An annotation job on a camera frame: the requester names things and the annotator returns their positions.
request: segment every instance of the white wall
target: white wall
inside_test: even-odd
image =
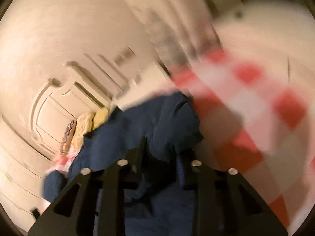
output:
[[[61,83],[64,61],[74,60],[104,86],[105,76],[84,56],[110,71],[126,46],[136,56],[120,69],[132,78],[156,53],[123,0],[14,0],[0,21],[0,106],[10,124],[35,146],[28,131],[33,98],[48,78]]]

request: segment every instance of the navy blue cloth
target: navy blue cloth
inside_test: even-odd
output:
[[[43,196],[44,199],[52,202],[60,194],[61,190],[67,184],[67,179],[59,171],[50,172],[44,180]]]
[[[126,151],[137,147],[144,136],[148,153],[140,186],[125,191],[125,202],[129,203],[125,208],[126,234],[190,235],[191,229],[187,231],[186,227],[192,226],[192,193],[182,191],[177,183],[170,185],[170,179],[176,172],[176,155],[202,140],[199,123],[189,98],[180,92],[124,112],[116,109],[105,124],[84,136],[84,145],[69,169],[68,182],[82,168],[98,171],[123,159]],[[50,183],[56,181],[48,176],[44,187]],[[44,189],[44,198],[52,202],[56,194]]]

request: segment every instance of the metal screw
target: metal screw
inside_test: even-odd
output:
[[[91,170],[89,168],[81,169],[81,175],[88,175],[91,173]]]
[[[229,172],[230,175],[237,175],[238,174],[238,170],[235,169],[235,168],[229,169],[228,172]]]
[[[199,167],[202,165],[201,161],[199,160],[194,160],[191,162],[191,164],[194,166],[194,167]]]
[[[128,164],[128,161],[125,160],[125,159],[121,159],[121,160],[119,160],[119,161],[117,162],[117,164],[118,164],[119,166],[126,166],[126,165]]]

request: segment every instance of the checkered blanket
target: checkered blanket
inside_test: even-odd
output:
[[[236,168],[292,235],[315,203],[315,103],[257,64],[222,50],[172,74],[161,92],[194,97],[213,168]]]

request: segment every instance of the blue fabric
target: blue fabric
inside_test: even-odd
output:
[[[139,145],[142,136],[147,138],[148,154],[139,188],[125,191],[125,202],[129,203],[125,208],[126,235],[190,235],[192,192],[182,191],[177,183],[170,185],[170,179],[176,173],[176,154],[203,137],[189,98],[180,92],[125,112],[116,109],[105,124],[84,136],[84,145],[69,169],[68,182],[82,168],[98,171],[123,159],[127,150]],[[55,197],[44,190],[48,201]]]
[[[59,171],[54,170],[49,173],[44,180],[43,196],[44,199],[52,202],[60,194],[61,190],[67,184],[67,179]]]

